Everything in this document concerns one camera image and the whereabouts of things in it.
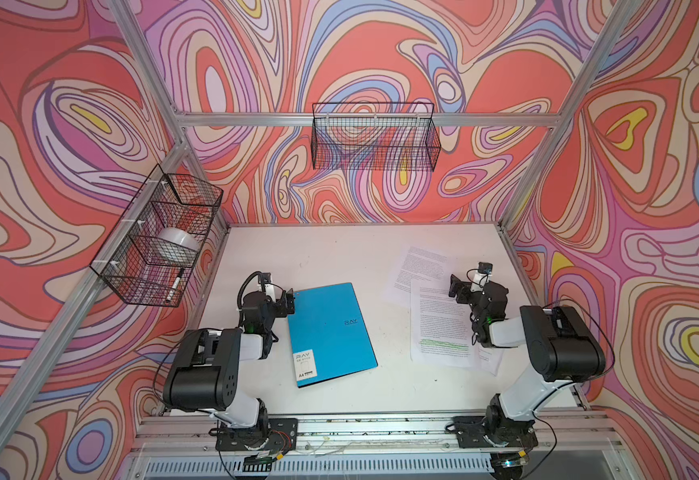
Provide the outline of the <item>highlighted printed paper sheet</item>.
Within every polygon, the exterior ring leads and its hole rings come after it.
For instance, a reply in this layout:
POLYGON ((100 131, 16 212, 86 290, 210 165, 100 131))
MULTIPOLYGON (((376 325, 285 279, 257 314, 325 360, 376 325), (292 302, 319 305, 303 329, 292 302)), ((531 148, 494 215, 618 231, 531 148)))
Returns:
POLYGON ((435 282, 411 282, 411 360, 455 368, 479 369, 471 344, 469 306, 457 304, 435 282))

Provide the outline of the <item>blue file folder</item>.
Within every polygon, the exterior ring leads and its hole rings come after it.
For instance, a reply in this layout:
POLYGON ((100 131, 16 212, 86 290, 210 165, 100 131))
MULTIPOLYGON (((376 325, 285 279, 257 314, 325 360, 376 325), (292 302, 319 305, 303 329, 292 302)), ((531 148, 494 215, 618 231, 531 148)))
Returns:
POLYGON ((287 323, 299 388, 379 366, 353 284, 297 291, 294 304, 287 323))

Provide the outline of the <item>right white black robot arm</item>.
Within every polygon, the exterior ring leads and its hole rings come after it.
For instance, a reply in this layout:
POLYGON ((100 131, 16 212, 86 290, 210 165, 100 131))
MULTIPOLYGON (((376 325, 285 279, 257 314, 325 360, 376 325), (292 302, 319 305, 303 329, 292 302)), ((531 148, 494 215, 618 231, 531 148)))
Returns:
POLYGON ((537 411, 563 388, 593 380, 607 370, 605 352, 577 310, 567 306, 521 306, 505 313, 509 290, 485 280, 449 278, 449 297, 471 310, 473 343, 487 349, 523 347, 529 367, 493 396, 481 421, 483 435, 497 445, 531 433, 537 411))

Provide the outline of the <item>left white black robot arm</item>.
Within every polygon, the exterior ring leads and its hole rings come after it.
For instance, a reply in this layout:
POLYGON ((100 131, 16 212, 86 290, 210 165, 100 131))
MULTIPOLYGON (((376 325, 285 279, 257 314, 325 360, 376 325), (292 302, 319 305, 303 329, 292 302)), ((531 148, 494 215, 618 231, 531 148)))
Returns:
POLYGON ((295 312, 294 293, 285 290, 274 299, 265 290, 253 291, 237 298, 237 312, 239 326, 192 330, 181 340, 162 400, 170 409, 205 413, 232 432, 263 438, 270 432, 265 404, 241 390, 239 368, 269 356, 275 320, 295 312))

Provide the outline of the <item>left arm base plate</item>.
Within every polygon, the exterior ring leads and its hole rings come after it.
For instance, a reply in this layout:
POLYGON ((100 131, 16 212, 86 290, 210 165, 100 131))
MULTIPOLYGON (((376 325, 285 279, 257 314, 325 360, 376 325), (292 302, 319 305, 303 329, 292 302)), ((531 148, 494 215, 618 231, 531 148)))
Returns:
POLYGON ((220 452, 285 454, 296 447, 298 420, 293 417, 260 420, 251 428, 233 429, 224 424, 211 428, 220 452))

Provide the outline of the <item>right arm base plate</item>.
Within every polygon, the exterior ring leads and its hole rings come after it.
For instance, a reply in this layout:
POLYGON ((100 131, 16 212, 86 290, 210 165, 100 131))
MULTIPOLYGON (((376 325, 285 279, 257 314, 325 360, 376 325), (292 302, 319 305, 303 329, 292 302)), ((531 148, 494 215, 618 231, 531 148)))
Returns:
POLYGON ((457 436, 457 444, 463 449, 533 450, 539 446, 533 421, 489 421, 485 416, 457 416, 447 426, 447 432, 457 436))

